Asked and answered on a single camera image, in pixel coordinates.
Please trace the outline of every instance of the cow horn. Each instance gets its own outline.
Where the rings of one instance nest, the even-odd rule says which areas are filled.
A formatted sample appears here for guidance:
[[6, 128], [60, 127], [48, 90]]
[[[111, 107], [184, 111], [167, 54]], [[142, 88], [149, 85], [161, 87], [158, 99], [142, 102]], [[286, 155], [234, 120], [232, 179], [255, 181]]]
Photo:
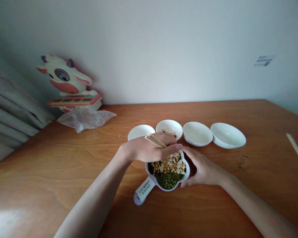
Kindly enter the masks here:
[[41, 56], [41, 59], [43, 60], [44, 63], [47, 63], [47, 60], [46, 60], [45, 56]]
[[69, 59], [66, 65], [70, 68], [74, 68], [74, 61], [72, 59]]

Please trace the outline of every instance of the forearm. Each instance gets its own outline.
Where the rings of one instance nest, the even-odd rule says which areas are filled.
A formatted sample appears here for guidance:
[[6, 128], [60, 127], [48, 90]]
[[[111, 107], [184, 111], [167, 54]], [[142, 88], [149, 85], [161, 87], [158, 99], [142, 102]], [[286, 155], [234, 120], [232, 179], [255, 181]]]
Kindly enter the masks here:
[[298, 237], [298, 229], [233, 175], [221, 184], [264, 237]]
[[130, 163], [117, 153], [75, 204], [55, 237], [97, 237]]

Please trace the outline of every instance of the label sticker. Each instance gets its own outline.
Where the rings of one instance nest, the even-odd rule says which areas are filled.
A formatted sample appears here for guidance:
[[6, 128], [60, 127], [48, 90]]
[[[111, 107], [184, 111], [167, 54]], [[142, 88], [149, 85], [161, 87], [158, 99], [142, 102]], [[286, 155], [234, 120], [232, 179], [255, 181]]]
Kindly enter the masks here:
[[273, 60], [273, 58], [275, 58], [275, 55], [260, 56], [254, 64], [254, 67], [267, 66]]
[[150, 193], [154, 186], [155, 182], [150, 177], [148, 177], [136, 190], [136, 193], [141, 202], [145, 200], [146, 196]]

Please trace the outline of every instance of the mixed grains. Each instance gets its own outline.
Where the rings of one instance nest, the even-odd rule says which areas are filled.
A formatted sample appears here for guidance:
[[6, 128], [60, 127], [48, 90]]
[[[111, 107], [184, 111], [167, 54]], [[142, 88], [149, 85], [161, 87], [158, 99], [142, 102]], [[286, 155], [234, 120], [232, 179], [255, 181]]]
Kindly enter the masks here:
[[186, 172], [185, 163], [179, 151], [163, 160], [148, 163], [148, 169], [164, 189], [174, 188]]

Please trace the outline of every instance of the toy keyboard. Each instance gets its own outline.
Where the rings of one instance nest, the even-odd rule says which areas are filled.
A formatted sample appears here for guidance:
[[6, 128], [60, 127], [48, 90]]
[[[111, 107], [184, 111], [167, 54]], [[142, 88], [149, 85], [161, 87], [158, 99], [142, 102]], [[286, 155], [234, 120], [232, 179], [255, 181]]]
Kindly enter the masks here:
[[96, 96], [86, 95], [86, 96], [67, 96], [67, 97], [57, 97], [47, 104], [50, 107], [60, 107], [60, 106], [92, 106], [101, 100], [103, 97], [101, 94]]

